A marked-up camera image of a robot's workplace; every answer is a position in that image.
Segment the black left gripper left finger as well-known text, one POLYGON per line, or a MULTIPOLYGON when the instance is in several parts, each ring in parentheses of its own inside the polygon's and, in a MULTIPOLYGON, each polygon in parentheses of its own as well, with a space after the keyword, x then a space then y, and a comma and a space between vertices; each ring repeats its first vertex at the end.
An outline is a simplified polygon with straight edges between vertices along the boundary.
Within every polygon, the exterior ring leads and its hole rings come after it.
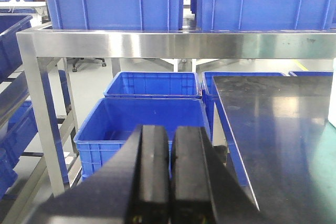
POLYGON ((26 223, 168 223, 164 127, 138 125, 121 149, 78 186, 40 204, 26 223))

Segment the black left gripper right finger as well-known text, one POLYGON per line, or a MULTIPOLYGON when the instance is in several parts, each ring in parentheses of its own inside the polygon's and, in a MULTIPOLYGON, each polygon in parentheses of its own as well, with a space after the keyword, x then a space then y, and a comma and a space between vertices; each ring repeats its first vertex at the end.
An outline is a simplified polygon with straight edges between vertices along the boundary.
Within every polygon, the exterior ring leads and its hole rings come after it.
POLYGON ((223 165, 204 127, 177 128, 171 169, 172 223, 262 223, 262 214, 223 165))

